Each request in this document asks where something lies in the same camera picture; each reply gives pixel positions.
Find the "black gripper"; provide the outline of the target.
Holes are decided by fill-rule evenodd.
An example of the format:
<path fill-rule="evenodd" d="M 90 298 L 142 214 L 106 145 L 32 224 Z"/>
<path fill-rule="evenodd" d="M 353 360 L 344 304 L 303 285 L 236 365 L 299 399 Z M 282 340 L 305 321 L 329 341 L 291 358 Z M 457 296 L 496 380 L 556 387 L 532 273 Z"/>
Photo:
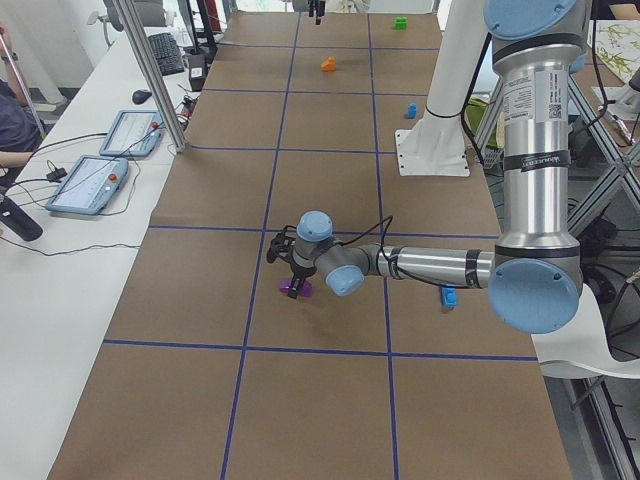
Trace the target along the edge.
<path fill-rule="evenodd" d="M 294 258 L 289 261 L 293 277 L 289 283 L 288 297 L 297 299 L 300 295 L 306 295 L 306 279 L 316 274 L 316 267 L 313 264 L 300 264 Z"/>

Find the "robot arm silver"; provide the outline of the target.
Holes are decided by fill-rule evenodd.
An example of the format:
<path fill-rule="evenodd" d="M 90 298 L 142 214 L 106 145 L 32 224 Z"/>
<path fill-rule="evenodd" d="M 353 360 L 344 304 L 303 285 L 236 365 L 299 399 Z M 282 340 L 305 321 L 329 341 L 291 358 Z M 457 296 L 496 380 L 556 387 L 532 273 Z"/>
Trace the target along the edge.
<path fill-rule="evenodd" d="M 369 275 L 483 289 L 495 314 L 529 334 L 547 334 L 577 314 L 580 246 L 567 227 L 569 80 L 586 50 L 588 1 L 455 1 L 423 117 L 396 134 L 404 176 L 464 172 L 464 110 L 485 54 L 499 77 L 503 120 L 502 231 L 489 251 L 356 245 L 338 239 L 330 217 L 305 213 L 294 235 L 271 242 L 296 297 L 315 274 L 339 296 Z"/>

